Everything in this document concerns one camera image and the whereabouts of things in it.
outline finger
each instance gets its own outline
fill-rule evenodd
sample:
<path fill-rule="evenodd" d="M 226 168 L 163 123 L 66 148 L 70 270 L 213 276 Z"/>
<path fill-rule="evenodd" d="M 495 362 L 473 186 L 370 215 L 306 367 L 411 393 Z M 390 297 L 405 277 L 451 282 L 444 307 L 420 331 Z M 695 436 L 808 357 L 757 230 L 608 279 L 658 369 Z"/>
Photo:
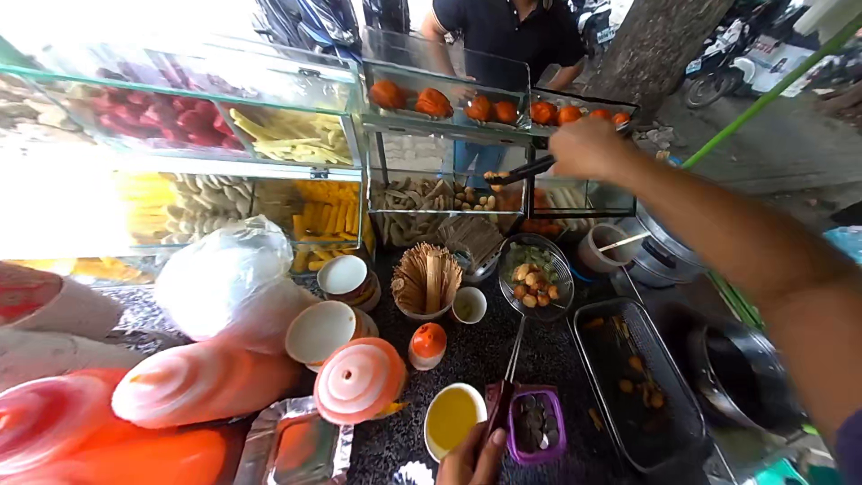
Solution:
<path fill-rule="evenodd" d="M 458 446 L 455 446 L 451 451 L 447 453 L 447 457 L 449 455 L 455 454 L 458 456 L 462 463 L 467 464 L 470 468 L 473 467 L 473 464 L 476 462 L 475 456 L 476 453 L 476 445 L 479 443 L 479 440 L 482 438 L 482 431 L 484 431 L 485 422 L 473 426 L 470 428 L 470 432 L 467 433 L 467 437 L 461 440 L 458 443 Z"/>
<path fill-rule="evenodd" d="M 506 430 L 497 428 L 485 443 L 482 454 L 476 463 L 476 471 L 470 484 L 497 483 L 497 471 L 500 469 L 500 459 L 506 450 Z"/>

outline yellow sauce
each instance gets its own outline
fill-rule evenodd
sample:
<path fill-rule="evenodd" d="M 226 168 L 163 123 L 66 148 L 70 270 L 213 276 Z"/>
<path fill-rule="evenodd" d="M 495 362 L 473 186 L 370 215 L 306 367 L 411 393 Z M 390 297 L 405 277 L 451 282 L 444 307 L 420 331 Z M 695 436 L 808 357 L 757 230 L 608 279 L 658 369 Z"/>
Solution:
<path fill-rule="evenodd" d="M 477 422 L 473 398 L 464 389 L 453 387 L 443 391 L 428 411 L 427 433 L 437 446 L 450 451 Z"/>

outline hand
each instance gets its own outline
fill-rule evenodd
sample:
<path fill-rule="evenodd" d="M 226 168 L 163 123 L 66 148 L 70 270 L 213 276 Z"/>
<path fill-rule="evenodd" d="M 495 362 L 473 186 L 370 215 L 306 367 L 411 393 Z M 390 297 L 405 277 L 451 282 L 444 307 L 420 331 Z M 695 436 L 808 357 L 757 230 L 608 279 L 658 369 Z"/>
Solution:
<path fill-rule="evenodd" d="M 557 175 L 616 182 L 647 159 L 631 141 L 603 118 L 585 117 L 559 127 L 549 142 Z"/>
<path fill-rule="evenodd" d="M 487 422 L 479 423 L 470 430 L 454 450 L 449 451 L 437 470 L 436 485 L 493 485 L 497 483 L 500 459 L 506 449 L 506 430 L 497 428 L 487 443 L 479 443 Z M 481 454 L 476 455 L 481 447 Z"/>
<path fill-rule="evenodd" d="M 467 78 L 476 80 L 472 76 L 467 76 Z M 449 89 L 449 94 L 454 98 L 454 101 L 471 101 L 476 97 L 476 90 L 470 86 L 457 85 Z"/>

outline jeans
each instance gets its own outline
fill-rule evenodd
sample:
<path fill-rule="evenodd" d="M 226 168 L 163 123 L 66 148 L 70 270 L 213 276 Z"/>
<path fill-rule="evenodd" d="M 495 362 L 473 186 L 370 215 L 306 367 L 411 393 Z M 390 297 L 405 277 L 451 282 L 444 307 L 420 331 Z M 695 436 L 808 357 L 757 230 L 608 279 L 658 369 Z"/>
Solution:
<path fill-rule="evenodd" d="M 457 124 L 472 123 L 466 119 L 460 112 L 455 114 L 455 122 Z M 503 163 L 503 157 L 506 155 L 506 147 L 501 145 L 483 145 L 481 143 L 462 142 L 456 140 L 453 142 L 453 157 L 455 173 L 465 173 L 473 161 L 476 161 L 474 173 L 467 180 L 466 185 L 477 188 L 488 188 L 488 184 L 482 176 L 485 172 L 496 172 L 500 164 Z"/>

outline black countertop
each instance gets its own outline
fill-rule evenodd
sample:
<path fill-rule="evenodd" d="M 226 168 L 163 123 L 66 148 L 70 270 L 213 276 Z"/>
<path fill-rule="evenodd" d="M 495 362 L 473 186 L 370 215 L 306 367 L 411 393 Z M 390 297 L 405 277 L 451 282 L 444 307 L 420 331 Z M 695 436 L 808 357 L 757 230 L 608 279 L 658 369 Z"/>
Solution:
<path fill-rule="evenodd" d="M 349 484 L 385 484 L 407 463 L 424 463 L 436 476 L 437 464 L 423 438 L 425 412 L 431 399 L 445 386 L 465 382 L 484 393 L 486 384 L 500 381 L 515 341 L 521 314 L 500 293 L 497 275 L 478 285 L 488 300 L 481 322 L 460 324 L 448 316 L 437 323 L 447 333 L 446 354 L 434 369 L 421 372 L 409 365 L 407 347 L 421 322 L 410 320 L 395 306 L 389 284 L 401 253 L 381 255 L 375 271 L 384 296 L 369 314 L 380 336 L 392 343 L 408 363 L 409 379 L 399 413 L 356 426 L 353 454 L 347 473 Z M 607 282 L 585 286 L 576 282 L 572 311 L 587 303 L 615 296 Z M 556 386 L 563 407 L 568 439 L 565 454 L 537 466 L 521 466 L 508 453 L 500 483 L 630 483 L 631 469 L 618 459 L 608 433 L 599 432 L 587 410 L 596 407 L 590 383 L 565 321 L 528 320 L 518 358 L 515 380 L 523 384 Z"/>

